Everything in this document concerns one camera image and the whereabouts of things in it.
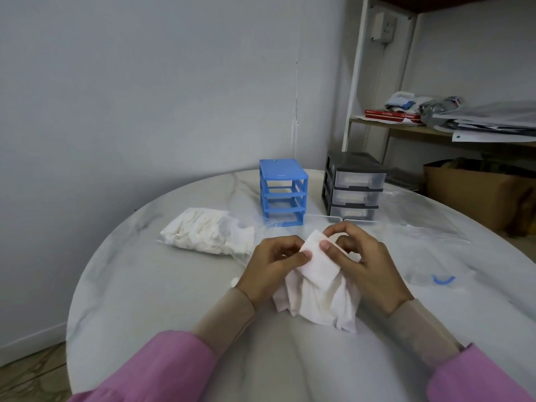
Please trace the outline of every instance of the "wall trim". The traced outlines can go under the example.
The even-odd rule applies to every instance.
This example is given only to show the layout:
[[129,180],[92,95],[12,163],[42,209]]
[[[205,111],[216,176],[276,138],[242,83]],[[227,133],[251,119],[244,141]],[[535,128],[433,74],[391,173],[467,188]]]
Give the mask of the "wall trim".
[[0,367],[65,341],[66,329],[67,323],[61,323],[0,346]]

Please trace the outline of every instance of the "white outlet box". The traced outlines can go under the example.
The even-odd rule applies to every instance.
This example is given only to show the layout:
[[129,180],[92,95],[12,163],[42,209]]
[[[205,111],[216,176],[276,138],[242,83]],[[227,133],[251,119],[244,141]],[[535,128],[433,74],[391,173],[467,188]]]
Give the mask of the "white outlet box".
[[372,40],[381,43],[393,42],[397,18],[388,13],[377,13],[372,26]]

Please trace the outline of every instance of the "fingernail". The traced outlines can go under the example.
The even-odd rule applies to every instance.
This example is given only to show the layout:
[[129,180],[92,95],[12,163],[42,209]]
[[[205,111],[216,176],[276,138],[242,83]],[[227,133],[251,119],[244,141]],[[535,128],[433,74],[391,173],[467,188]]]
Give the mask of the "fingernail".
[[320,241],[319,245],[322,251],[327,251],[331,247],[331,243],[328,240]]

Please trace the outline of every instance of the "blue plastic organizer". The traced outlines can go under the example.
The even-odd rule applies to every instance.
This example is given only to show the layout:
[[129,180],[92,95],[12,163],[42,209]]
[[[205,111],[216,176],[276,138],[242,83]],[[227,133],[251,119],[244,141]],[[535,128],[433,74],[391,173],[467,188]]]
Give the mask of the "blue plastic organizer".
[[[265,223],[276,227],[303,225],[309,175],[295,159],[259,161],[260,206]],[[292,184],[277,182],[288,181]]]

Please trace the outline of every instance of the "pink sleeve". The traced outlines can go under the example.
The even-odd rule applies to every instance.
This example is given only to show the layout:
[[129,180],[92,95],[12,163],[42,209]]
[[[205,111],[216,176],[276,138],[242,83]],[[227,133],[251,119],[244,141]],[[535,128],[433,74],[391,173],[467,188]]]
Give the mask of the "pink sleeve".
[[427,389],[431,402],[534,399],[474,344],[436,369]]
[[164,331],[95,390],[69,402],[195,402],[218,358],[191,333]]

